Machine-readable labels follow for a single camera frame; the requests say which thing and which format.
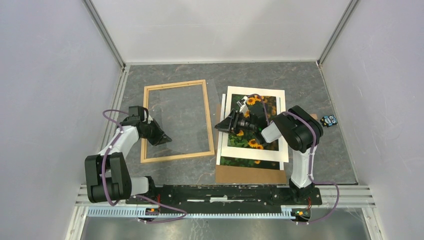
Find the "white photo mat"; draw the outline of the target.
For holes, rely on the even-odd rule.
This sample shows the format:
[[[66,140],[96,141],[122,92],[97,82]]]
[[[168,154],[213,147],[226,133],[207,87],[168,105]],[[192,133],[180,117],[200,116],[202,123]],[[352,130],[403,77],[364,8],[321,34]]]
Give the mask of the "white photo mat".
[[[229,86],[227,88],[225,112],[224,117],[230,113],[231,98],[234,95],[248,96],[251,94],[259,94],[262,97],[275,97],[276,98],[276,113],[280,114],[286,110],[286,94],[284,90],[252,88],[241,86]],[[280,163],[287,163],[289,161],[288,144],[280,137],[277,139],[278,150],[266,150],[248,147],[235,147],[229,146],[230,135],[227,133],[222,134],[222,141],[220,147],[220,155],[222,157],[252,159],[261,161],[274,161]]]

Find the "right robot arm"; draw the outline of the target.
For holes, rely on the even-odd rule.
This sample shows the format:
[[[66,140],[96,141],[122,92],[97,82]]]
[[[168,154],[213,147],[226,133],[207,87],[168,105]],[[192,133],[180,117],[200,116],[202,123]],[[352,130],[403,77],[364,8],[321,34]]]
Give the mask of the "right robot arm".
[[[293,203],[302,204],[315,189],[314,158],[320,137],[324,135],[323,128],[298,105],[278,114],[271,122],[267,122],[266,117],[266,114],[259,117],[252,113],[246,117],[233,108],[214,128],[227,134],[251,132],[261,144],[283,137],[293,152],[288,196]]]

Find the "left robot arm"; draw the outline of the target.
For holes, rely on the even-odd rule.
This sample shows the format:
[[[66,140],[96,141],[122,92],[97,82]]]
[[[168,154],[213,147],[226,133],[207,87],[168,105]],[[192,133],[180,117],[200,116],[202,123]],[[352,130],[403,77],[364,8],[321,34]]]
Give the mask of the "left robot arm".
[[[143,106],[130,106],[127,117],[121,122],[108,117],[108,112],[124,113],[117,109],[103,111],[103,116],[116,124],[116,130],[106,147],[86,157],[84,169],[88,200],[115,206],[130,198],[132,193],[132,180],[125,161],[132,146],[139,139],[146,139],[152,146],[170,143],[172,139]]]

